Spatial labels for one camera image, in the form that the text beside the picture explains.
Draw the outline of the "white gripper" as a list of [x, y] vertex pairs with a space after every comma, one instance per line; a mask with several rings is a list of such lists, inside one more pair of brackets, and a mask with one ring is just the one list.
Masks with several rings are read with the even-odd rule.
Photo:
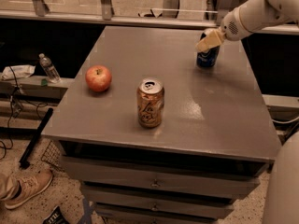
[[242, 24], [240, 8], [237, 7], [222, 19], [221, 28], [206, 29], [204, 35], [196, 45], [199, 52], [207, 52], [220, 46], [225, 38], [230, 41], [241, 40], [250, 36], [251, 32]]

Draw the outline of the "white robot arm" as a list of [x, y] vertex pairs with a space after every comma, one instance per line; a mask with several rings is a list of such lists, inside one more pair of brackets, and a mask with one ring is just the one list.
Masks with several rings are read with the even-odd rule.
[[[217, 29], [202, 38], [198, 51], [225, 40], [237, 41], [288, 21], [299, 22], [299, 0], [249, 0], [229, 12]], [[299, 224], [299, 132], [282, 146], [269, 178], [263, 224]]]

